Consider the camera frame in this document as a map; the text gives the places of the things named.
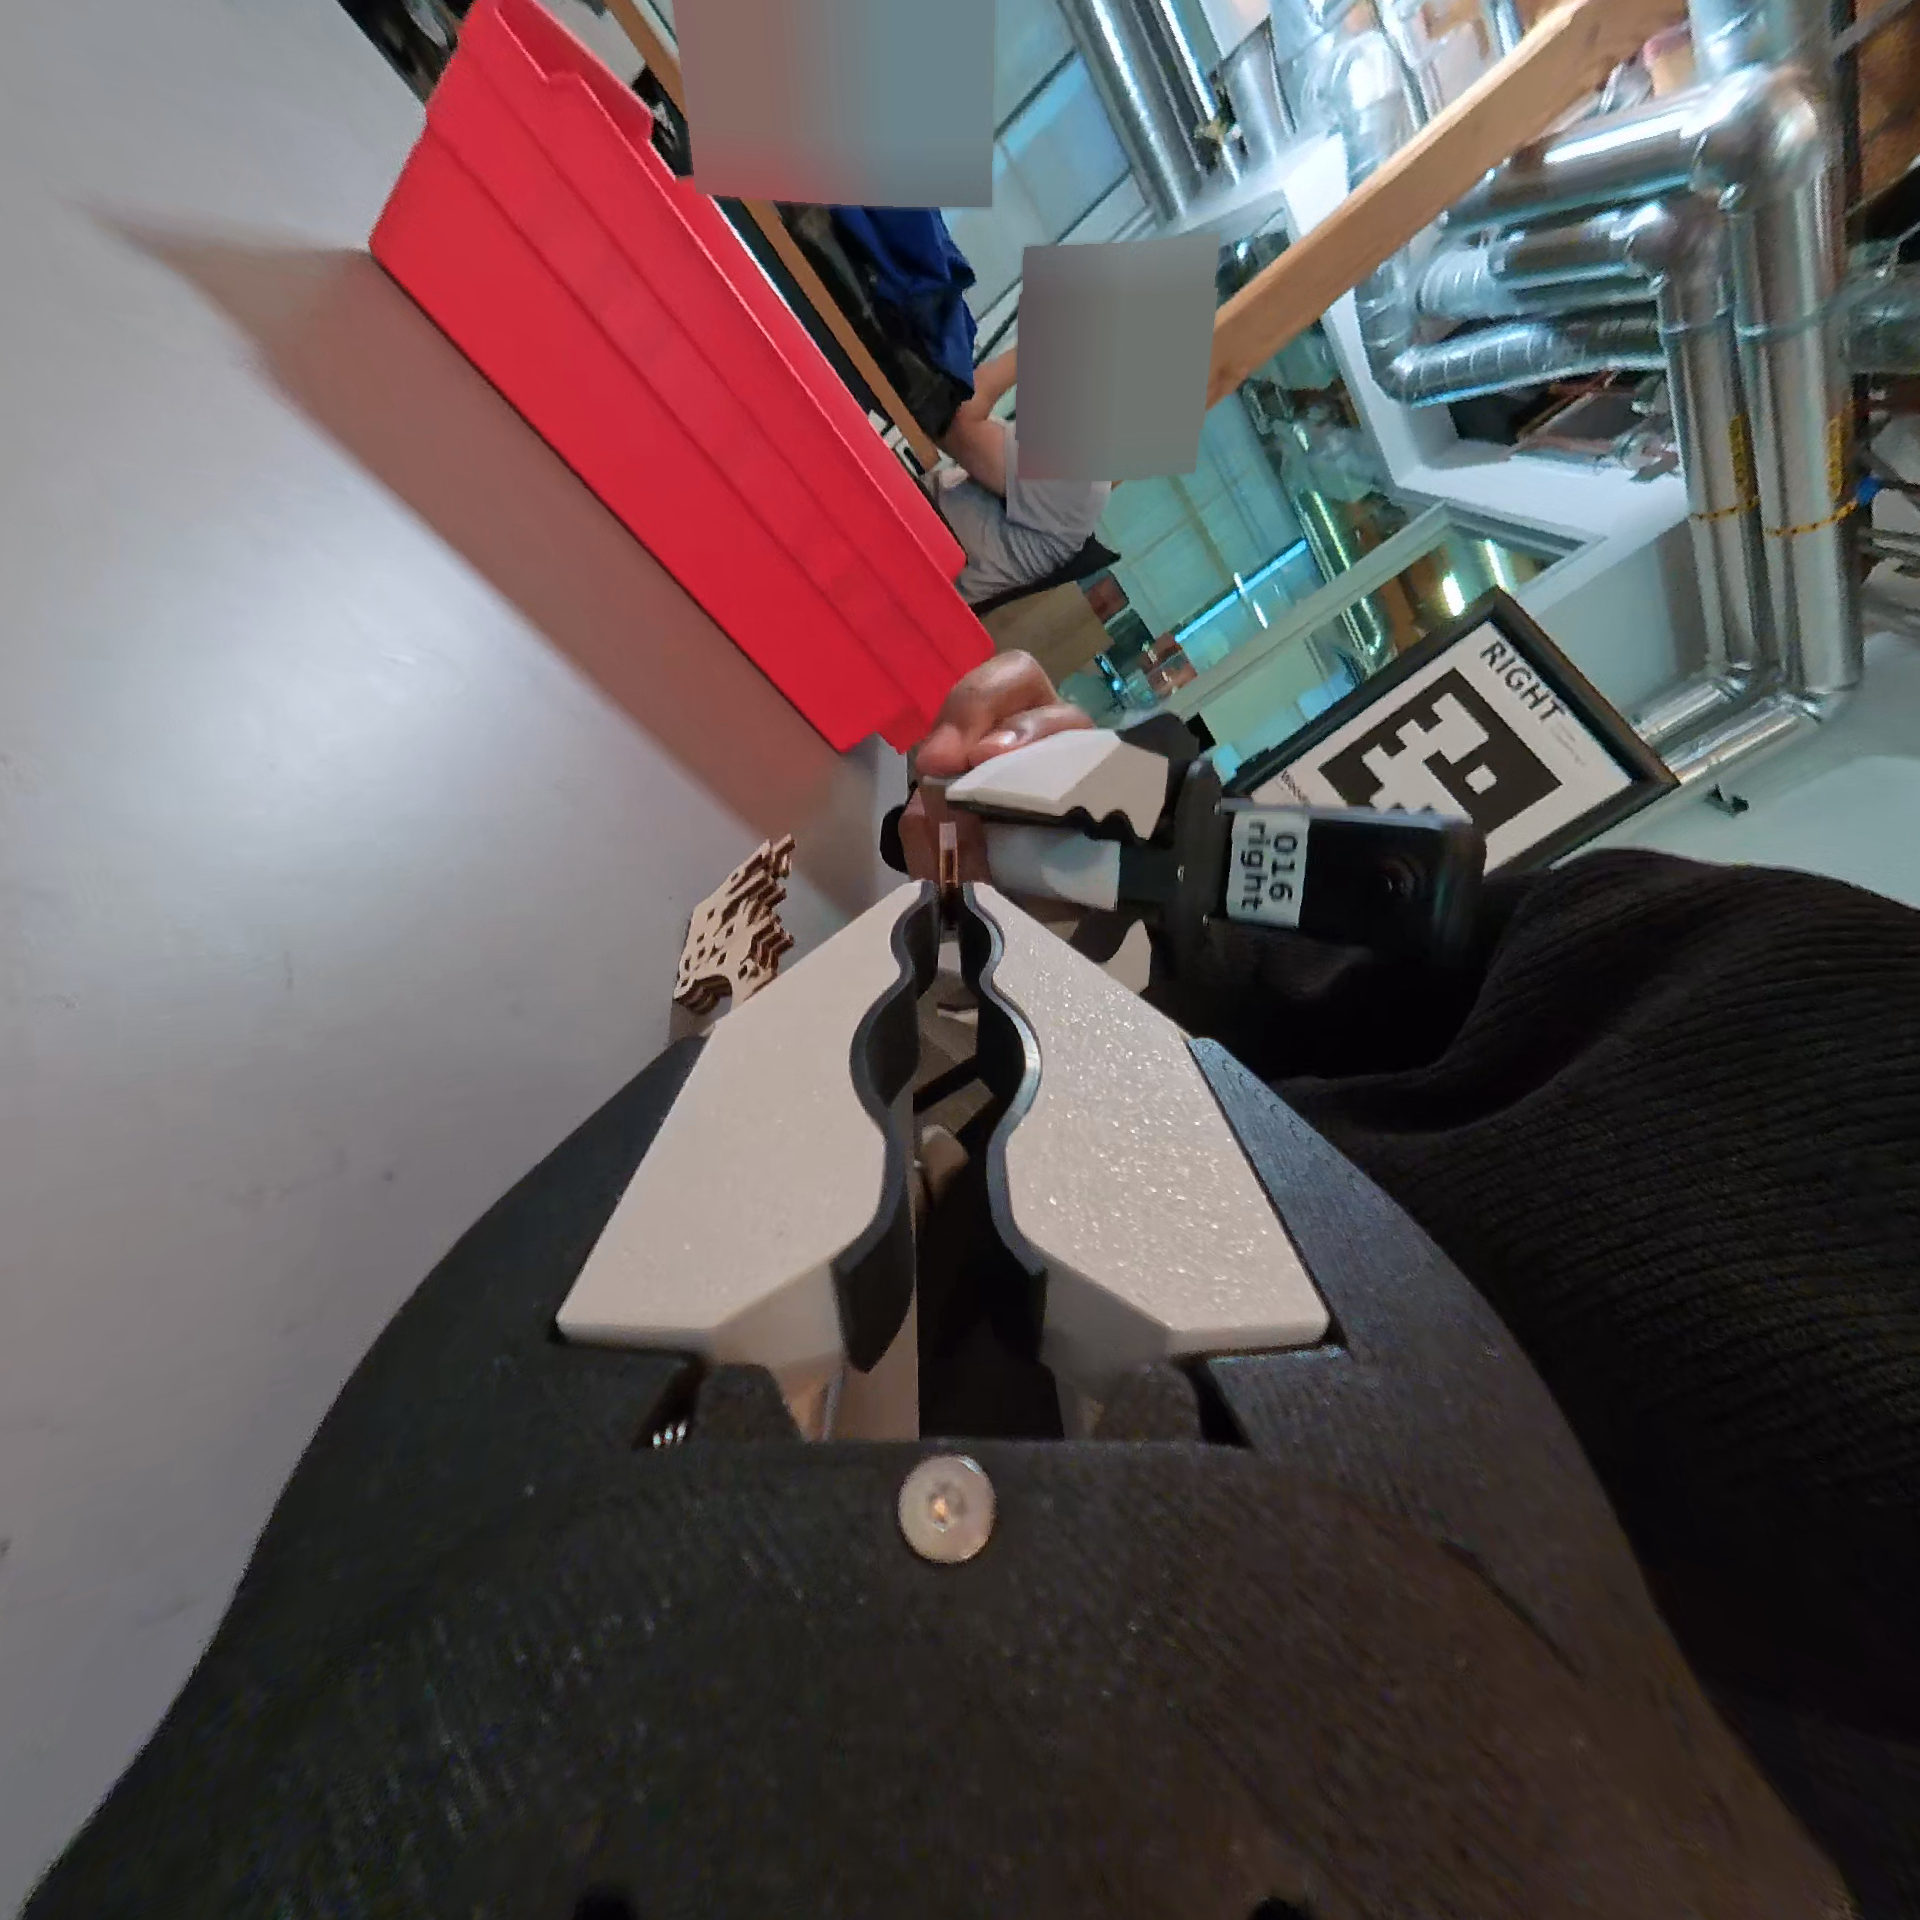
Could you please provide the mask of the stack of wooden puzzle sheets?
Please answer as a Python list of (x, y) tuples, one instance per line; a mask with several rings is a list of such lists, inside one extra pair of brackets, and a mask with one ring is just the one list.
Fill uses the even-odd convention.
[(666, 1035), (700, 1038), (778, 978), (793, 941), (782, 921), (793, 837), (764, 842), (694, 909), (677, 961)]

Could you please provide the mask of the person's right hand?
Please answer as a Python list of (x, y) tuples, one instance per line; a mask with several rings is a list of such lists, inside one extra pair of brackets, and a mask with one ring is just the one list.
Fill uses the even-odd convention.
[(990, 757), (1091, 728), (1093, 720), (1060, 696), (1043, 665), (1010, 649), (953, 684), (910, 753), (910, 771), (917, 782), (951, 782)]

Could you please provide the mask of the person's right forearm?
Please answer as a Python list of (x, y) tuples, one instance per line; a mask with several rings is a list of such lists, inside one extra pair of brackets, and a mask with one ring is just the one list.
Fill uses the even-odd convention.
[(1153, 1004), (1446, 1253), (1863, 1915), (1915, 1915), (1918, 915), (1594, 852), (1460, 964), (1215, 931)]

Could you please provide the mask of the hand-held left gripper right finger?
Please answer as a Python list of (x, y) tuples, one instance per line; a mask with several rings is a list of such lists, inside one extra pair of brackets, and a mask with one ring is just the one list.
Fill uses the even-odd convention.
[(1052, 1373), (1317, 1345), (1329, 1312), (1184, 1031), (990, 884), (962, 890), (962, 953), (1005, 1102), (990, 1209)]

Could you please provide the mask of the wooden ceiling beam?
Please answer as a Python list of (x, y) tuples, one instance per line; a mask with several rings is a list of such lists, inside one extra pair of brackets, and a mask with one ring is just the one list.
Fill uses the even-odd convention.
[(1514, 51), (1219, 306), (1206, 403), (1234, 393), (1682, 13), (1670, 2), (1567, 2), (1545, 13)]

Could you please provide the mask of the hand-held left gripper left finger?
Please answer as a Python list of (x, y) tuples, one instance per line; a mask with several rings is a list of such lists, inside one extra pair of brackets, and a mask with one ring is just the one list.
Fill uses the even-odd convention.
[(906, 883), (692, 1055), (557, 1327), (571, 1342), (874, 1373), (912, 1316), (908, 1090), (941, 894)]

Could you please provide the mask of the silver vertical pipes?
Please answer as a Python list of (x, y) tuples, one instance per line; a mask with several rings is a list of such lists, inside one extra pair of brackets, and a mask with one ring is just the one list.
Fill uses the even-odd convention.
[(1732, 247), (1772, 641), (1752, 692), (1657, 746), (1687, 787), (1815, 732), (1864, 675), (1827, 83), (1801, 64), (1739, 67), (1708, 87), (1695, 149), (1692, 173), (1715, 189)]

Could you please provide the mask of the red plastic bin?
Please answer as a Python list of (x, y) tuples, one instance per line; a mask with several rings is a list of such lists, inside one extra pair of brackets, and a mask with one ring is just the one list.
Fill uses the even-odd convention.
[(833, 750), (910, 750), (990, 654), (931, 501), (540, 4), (467, 13), (370, 253)]

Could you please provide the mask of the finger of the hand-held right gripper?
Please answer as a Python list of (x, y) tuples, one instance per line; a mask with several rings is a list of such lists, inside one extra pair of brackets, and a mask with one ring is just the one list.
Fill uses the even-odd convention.
[(1153, 836), (1174, 765), (1122, 732), (1052, 732), (945, 782), (948, 809), (1084, 836)]
[(1081, 911), (1166, 904), (1162, 847), (1014, 822), (988, 822), (979, 832), (988, 881), (1002, 894)]

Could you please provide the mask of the grey desk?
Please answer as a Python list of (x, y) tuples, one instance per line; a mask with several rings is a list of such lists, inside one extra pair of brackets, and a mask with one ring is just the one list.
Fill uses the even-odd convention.
[(185, 1682), (355, 1361), (666, 1039), (839, 755), (370, 260), (335, 4), (3, 4), (3, 1915)]

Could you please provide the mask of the black white marker board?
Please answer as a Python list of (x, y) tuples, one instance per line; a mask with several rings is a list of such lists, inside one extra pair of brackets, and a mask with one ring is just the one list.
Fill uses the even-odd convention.
[(1489, 872), (1543, 869), (1681, 780), (1507, 592), (1242, 765), (1262, 807), (1432, 812), (1471, 825)]

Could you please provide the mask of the silver ventilation duct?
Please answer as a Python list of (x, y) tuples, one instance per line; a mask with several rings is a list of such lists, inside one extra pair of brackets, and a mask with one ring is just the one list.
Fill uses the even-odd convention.
[(1058, 2), (1158, 227), (1224, 209), (1295, 135), (1269, 4)]

